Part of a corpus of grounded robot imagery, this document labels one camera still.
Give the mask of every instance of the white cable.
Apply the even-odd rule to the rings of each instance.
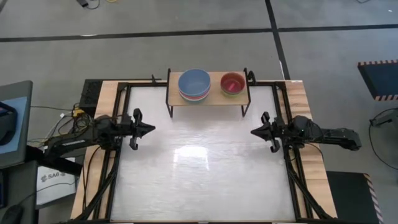
[[[72,112],[70,111],[70,112],[67,112],[67,113],[65,113],[65,114],[61,114],[61,119],[59,119],[56,123],[55,123],[55,125],[50,129],[50,131],[46,134],[46,136],[45,136],[45,138],[43,138],[44,140],[43,140],[43,142],[45,142],[49,137],[50,137],[50,134],[51,134],[51,132],[55,129],[55,128],[57,128],[57,126],[58,126],[58,124],[61,122],[61,120],[64,118],[64,117],[66,117],[66,115],[69,115],[69,114],[71,114]]]

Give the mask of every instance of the stacked bowls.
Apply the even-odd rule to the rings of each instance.
[[[184,100],[199,102],[209,94],[210,75],[201,69],[187,70],[178,80],[178,89]]]

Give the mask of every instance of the white table surface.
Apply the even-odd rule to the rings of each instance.
[[[165,93],[131,90],[129,114],[140,108],[156,130],[138,151],[123,142],[112,220],[294,220],[282,150],[250,134],[264,111],[276,116],[270,87],[251,87],[245,118],[240,106],[176,106],[170,118]]]

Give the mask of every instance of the blue bowl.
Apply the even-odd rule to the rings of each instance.
[[[210,88],[210,75],[200,69],[187,70],[180,76],[178,88],[187,96],[202,96]]]

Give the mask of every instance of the wooden shelf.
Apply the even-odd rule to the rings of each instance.
[[[168,94],[168,104],[169,106],[223,106],[223,105],[248,105],[249,100],[249,93],[248,93],[248,86],[245,85],[244,90],[235,97],[226,96],[220,85],[221,77],[228,72],[208,72],[210,75],[210,92],[209,95],[199,103],[190,103],[184,100],[178,89],[178,79],[180,78],[182,72],[170,72],[169,76],[169,94]],[[246,76],[244,72],[236,72],[245,79]]]

